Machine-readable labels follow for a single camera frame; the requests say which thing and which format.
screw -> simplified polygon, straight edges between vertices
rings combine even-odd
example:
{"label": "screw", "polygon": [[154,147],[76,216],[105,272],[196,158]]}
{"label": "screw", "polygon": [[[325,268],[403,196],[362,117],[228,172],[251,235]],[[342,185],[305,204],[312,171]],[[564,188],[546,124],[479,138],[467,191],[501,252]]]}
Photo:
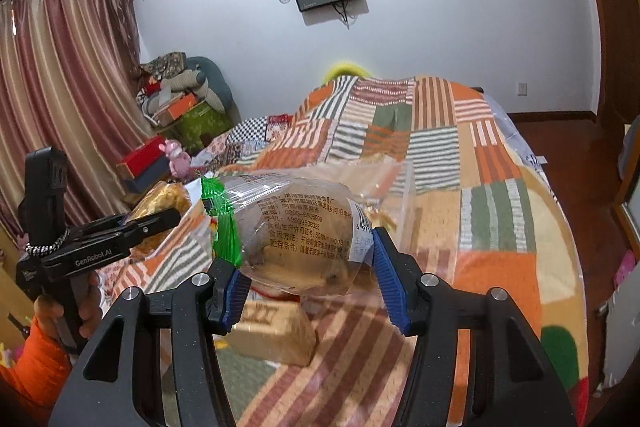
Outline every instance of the screw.
{"label": "screw", "polygon": [[191,282],[196,286],[203,286],[209,282],[209,276],[206,273],[196,273],[191,277]]}
{"label": "screw", "polygon": [[502,288],[492,288],[491,296],[497,301],[506,301],[509,294]]}
{"label": "screw", "polygon": [[140,295],[140,288],[138,288],[137,286],[129,286],[124,290],[124,292],[122,292],[122,297],[126,301],[132,301],[138,295]]}
{"label": "screw", "polygon": [[438,276],[433,273],[426,273],[420,277],[420,282],[425,286],[437,286],[440,279],[438,279]]}

curtain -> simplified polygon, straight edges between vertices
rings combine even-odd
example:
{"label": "curtain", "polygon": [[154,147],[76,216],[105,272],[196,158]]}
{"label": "curtain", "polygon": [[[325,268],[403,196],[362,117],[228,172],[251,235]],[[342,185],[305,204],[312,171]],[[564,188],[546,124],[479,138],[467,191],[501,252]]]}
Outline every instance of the curtain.
{"label": "curtain", "polygon": [[68,156],[66,219],[125,212],[113,166],[151,132],[129,89],[106,0],[0,2],[0,213],[19,232],[24,158]]}
{"label": "curtain", "polygon": [[140,37],[133,0],[107,0],[107,6],[111,15],[111,23],[124,46],[127,57],[129,57],[129,76],[131,80],[137,81],[140,76],[140,68],[138,67]]}

packaged bread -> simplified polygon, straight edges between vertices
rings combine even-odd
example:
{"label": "packaged bread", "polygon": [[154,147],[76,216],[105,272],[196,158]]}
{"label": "packaged bread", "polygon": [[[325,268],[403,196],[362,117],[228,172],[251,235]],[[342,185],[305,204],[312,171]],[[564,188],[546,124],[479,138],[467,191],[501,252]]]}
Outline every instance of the packaged bread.
{"label": "packaged bread", "polygon": [[[127,216],[126,221],[148,216],[149,214],[154,214],[172,207],[176,208],[180,212],[180,215],[183,216],[187,210],[189,210],[190,206],[191,200],[189,199],[189,193],[182,184],[158,182],[148,191],[145,197],[140,200],[140,203],[138,203],[129,216]],[[147,237],[137,247],[131,249],[130,259],[132,261],[141,261],[150,256],[169,233],[170,230],[167,230],[166,232],[156,233],[156,235]]]}
{"label": "packaged bread", "polygon": [[262,174],[202,179],[214,254],[296,295],[375,288],[371,223],[344,185]]}

pink stuffed toy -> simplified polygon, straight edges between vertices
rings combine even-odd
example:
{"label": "pink stuffed toy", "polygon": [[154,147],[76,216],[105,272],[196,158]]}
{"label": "pink stuffed toy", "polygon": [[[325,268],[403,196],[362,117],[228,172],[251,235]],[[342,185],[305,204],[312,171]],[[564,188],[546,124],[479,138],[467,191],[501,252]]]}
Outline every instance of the pink stuffed toy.
{"label": "pink stuffed toy", "polygon": [[618,268],[616,272],[616,276],[613,277],[613,286],[618,289],[623,280],[626,279],[626,276],[633,272],[635,267],[636,256],[631,250],[627,250],[625,256],[622,258],[622,263],[620,263],[620,268]]}
{"label": "pink stuffed toy", "polygon": [[182,149],[178,140],[166,140],[158,147],[169,158],[169,169],[173,177],[181,180],[191,174],[191,156]]}

bread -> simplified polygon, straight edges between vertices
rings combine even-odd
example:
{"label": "bread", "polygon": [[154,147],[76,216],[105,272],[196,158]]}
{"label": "bread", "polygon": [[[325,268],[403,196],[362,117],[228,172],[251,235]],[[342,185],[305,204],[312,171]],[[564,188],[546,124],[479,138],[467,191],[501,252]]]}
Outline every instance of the bread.
{"label": "bread", "polygon": [[349,260],[354,224],[347,194],[343,185],[292,178],[286,190],[260,200],[254,225],[246,226],[245,218],[239,227],[247,261],[242,271],[299,295],[343,295],[354,280],[358,289],[374,287],[369,266]]}
{"label": "bread", "polygon": [[[189,193],[179,183],[158,182],[127,217],[127,222],[139,217],[155,214],[168,208],[176,208],[183,216],[191,206]],[[153,254],[164,241],[170,230],[147,237],[137,247],[131,248],[131,259],[140,261]]]}

